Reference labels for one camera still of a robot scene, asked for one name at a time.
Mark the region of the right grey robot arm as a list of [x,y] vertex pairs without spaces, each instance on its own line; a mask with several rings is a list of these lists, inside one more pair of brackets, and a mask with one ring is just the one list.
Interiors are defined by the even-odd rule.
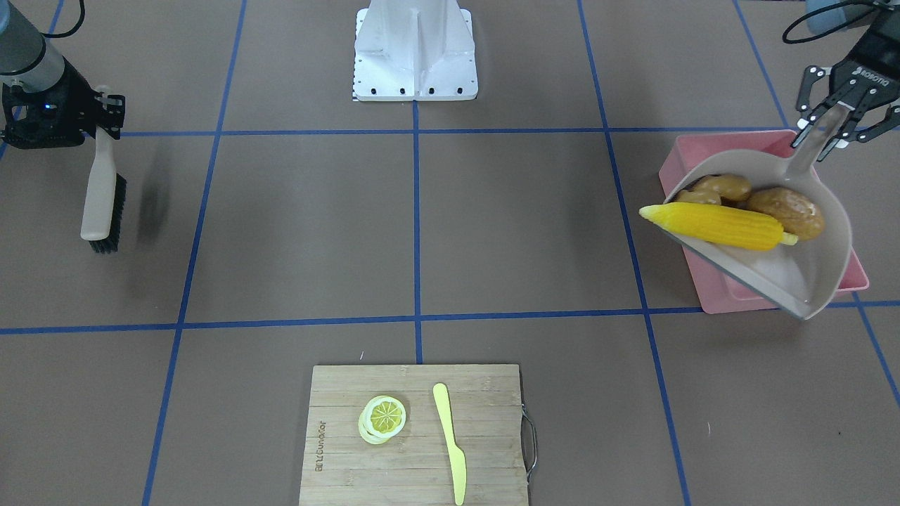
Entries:
[[90,135],[100,153],[121,138],[125,97],[86,77],[12,3],[2,2],[2,141],[21,150],[69,148]]

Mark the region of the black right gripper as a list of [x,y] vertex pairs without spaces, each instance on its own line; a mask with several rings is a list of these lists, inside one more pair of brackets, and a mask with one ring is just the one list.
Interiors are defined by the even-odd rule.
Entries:
[[6,125],[2,140],[14,148],[67,148],[84,143],[102,129],[113,140],[122,135],[126,97],[97,93],[65,61],[58,83],[45,91],[29,92],[20,84],[2,86]]

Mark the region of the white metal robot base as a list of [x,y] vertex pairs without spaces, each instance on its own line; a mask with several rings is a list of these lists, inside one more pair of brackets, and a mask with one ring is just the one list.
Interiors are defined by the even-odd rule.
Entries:
[[354,100],[478,96],[473,17],[456,1],[372,1],[356,13],[354,35]]

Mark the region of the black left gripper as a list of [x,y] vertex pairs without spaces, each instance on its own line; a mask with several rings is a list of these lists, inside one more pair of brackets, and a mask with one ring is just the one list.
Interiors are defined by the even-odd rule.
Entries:
[[[836,106],[847,112],[830,138],[830,153],[852,142],[869,142],[898,126],[898,8],[845,7],[842,13],[849,28],[865,25],[867,29],[835,66],[808,66],[803,71],[796,102],[800,119],[792,148],[799,148],[813,125]],[[828,93],[813,107],[814,84],[823,78],[828,79]],[[887,109],[880,122],[858,129],[867,113],[882,106]]]

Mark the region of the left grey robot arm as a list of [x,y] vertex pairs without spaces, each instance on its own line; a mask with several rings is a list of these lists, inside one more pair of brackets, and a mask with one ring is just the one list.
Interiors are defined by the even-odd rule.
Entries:
[[800,112],[796,148],[819,119],[837,106],[847,115],[817,160],[833,148],[869,142],[898,126],[899,11],[896,1],[807,1],[806,13],[782,33],[782,41],[800,44],[851,27],[866,27],[849,53],[832,66],[803,71],[796,102]]

